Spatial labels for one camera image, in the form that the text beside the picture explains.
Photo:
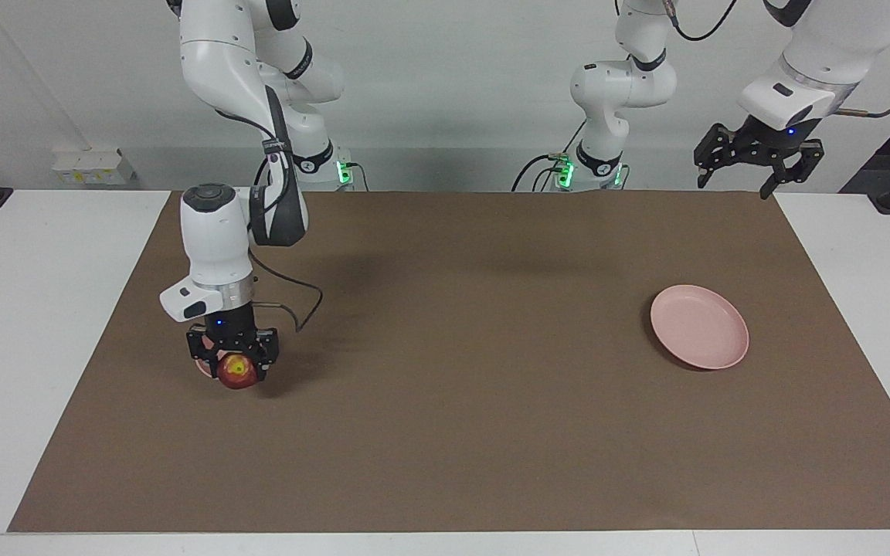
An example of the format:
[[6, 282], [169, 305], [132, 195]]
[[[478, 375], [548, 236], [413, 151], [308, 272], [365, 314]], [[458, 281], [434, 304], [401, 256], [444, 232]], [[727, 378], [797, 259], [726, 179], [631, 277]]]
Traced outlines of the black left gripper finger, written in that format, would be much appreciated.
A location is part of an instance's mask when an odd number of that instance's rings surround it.
[[823, 141], [819, 138], [803, 141], [798, 148], [773, 152], [771, 175], [760, 187], [760, 199], [769, 199], [781, 185], [804, 183], [823, 160], [824, 155]]
[[703, 189], [720, 168], [726, 168], [730, 158], [732, 131], [724, 124], [714, 123], [693, 151], [693, 162], [698, 171], [697, 187]]

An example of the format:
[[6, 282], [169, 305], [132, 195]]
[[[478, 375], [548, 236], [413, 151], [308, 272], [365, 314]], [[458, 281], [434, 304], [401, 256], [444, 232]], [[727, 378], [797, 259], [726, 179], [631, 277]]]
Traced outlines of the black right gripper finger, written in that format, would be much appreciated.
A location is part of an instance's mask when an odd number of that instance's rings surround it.
[[259, 382], [267, 377], [270, 367], [277, 361], [280, 354], [280, 335], [276, 328], [256, 331], [255, 364]]
[[195, 366], [208, 378], [218, 378], [218, 365], [223, 351], [208, 337], [206, 330], [188, 330], [187, 344]]

